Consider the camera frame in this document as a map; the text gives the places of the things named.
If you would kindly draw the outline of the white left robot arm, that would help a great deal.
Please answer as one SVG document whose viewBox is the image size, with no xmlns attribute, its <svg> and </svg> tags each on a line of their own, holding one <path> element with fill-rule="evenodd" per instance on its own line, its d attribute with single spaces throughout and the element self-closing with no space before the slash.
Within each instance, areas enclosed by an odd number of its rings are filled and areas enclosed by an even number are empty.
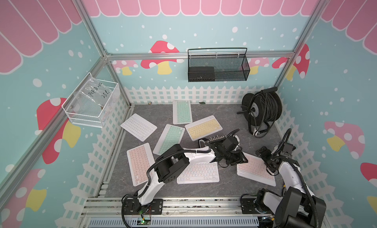
<svg viewBox="0 0 377 228">
<path fill-rule="evenodd" d="M 216 140 L 200 139 L 199 148 L 173 145 L 148 168 L 147 182 L 143 188 L 121 199 L 121 211 L 125 212 L 126 206 L 134 205 L 132 210 L 137 214 L 148 212 L 162 187 L 176 180 L 189 165 L 217 163 L 221 160 L 225 160 L 227 166 L 248 163 L 236 135 L 228 134 Z"/>
</svg>

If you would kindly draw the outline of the plastic bag in basket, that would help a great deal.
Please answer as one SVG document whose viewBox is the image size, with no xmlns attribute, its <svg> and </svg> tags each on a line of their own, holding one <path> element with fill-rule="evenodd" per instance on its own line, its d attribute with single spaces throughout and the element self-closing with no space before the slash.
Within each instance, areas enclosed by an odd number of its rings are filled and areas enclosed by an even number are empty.
<svg viewBox="0 0 377 228">
<path fill-rule="evenodd" d="M 78 91 L 76 97 L 82 103 L 95 104 L 104 109 L 113 91 L 104 82 L 89 77 L 84 86 Z"/>
</svg>

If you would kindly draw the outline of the centre white backlit keyboard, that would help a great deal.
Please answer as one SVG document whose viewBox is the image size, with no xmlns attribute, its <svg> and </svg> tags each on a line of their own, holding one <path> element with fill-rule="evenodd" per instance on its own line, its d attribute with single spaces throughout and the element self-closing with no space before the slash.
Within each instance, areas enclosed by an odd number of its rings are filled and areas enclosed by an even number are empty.
<svg viewBox="0 0 377 228">
<path fill-rule="evenodd" d="M 177 178 L 178 184 L 217 183 L 219 181 L 216 162 L 189 164 Z"/>
</svg>

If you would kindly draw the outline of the green key keyboard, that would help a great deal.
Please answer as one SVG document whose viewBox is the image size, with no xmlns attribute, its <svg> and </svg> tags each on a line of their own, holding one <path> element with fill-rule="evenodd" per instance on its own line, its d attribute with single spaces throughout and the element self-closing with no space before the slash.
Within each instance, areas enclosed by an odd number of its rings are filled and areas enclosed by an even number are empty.
<svg viewBox="0 0 377 228">
<path fill-rule="evenodd" d="M 175 144 L 179 144 L 184 135 L 185 128 L 167 124 L 153 149 L 156 155 L 162 155 Z"/>
<path fill-rule="evenodd" d="M 192 123 L 190 101 L 173 101 L 173 124 Z"/>
</svg>

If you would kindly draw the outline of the pink key keyboard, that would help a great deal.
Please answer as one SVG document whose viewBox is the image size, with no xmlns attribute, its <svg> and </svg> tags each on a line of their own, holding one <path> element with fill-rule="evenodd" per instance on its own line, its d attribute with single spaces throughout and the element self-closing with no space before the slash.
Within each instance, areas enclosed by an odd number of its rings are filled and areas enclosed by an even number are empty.
<svg viewBox="0 0 377 228">
<path fill-rule="evenodd" d="M 155 163 L 149 143 L 134 147 L 127 151 L 133 186 L 139 186 L 148 181 L 147 170 Z"/>
<path fill-rule="evenodd" d="M 251 154 L 244 153 L 247 163 L 237 165 L 237 175 L 269 186 L 276 186 L 275 177 L 267 172 L 264 161 Z"/>
</svg>

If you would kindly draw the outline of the black box in basket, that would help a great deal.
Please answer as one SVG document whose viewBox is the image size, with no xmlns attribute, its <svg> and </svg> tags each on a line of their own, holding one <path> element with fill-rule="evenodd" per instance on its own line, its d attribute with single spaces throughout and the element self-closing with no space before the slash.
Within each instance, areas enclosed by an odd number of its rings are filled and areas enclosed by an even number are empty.
<svg viewBox="0 0 377 228">
<path fill-rule="evenodd" d="M 215 69 L 211 66 L 197 66 L 188 69 L 189 82 L 213 82 L 215 81 Z"/>
</svg>

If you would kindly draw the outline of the far green key keyboard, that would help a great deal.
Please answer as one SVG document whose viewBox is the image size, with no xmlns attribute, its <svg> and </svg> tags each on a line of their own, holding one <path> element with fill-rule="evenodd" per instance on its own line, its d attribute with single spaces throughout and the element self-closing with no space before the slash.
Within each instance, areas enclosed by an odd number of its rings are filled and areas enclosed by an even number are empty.
<svg viewBox="0 0 377 228">
<path fill-rule="evenodd" d="M 173 124 L 192 123 L 190 101 L 173 101 Z"/>
</svg>

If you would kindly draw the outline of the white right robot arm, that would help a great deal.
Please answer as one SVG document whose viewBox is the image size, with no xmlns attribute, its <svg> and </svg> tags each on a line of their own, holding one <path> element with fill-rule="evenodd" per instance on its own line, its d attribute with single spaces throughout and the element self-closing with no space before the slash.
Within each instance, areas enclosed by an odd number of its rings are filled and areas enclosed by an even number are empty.
<svg viewBox="0 0 377 228">
<path fill-rule="evenodd" d="M 298 162 L 292 159 L 294 149 L 292 144 L 281 142 L 275 152 L 265 146 L 256 151 L 268 173 L 278 172 L 282 176 L 286 192 L 279 196 L 267 189 L 259 190 L 254 201 L 255 210 L 271 212 L 276 228 L 320 228 L 327 206 L 307 186 Z"/>
</svg>

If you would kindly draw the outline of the yellow key white keyboard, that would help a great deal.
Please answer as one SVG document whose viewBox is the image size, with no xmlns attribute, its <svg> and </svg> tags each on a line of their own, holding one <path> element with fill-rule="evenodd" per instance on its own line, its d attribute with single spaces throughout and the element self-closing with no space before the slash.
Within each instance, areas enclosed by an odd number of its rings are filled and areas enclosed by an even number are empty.
<svg viewBox="0 0 377 228">
<path fill-rule="evenodd" d="M 185 129 L 192 141 L 200 140 L 223 130 L 215 116 L 209 116 L 187 124 Z"/>
</svg>

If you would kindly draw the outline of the near green key keyboard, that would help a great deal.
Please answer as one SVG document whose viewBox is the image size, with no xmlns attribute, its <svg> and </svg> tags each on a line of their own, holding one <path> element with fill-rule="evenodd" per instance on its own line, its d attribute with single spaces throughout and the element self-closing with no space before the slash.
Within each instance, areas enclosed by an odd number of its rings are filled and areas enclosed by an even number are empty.
<svg viewBox="0 0 377 228">
<path fill-rule="evenodd" d="M 153 149 L 156 155 L 162 155 L 175 144 L 179 144 L 184 135 L 185 128 L 167 124 Z"/>
</svg>

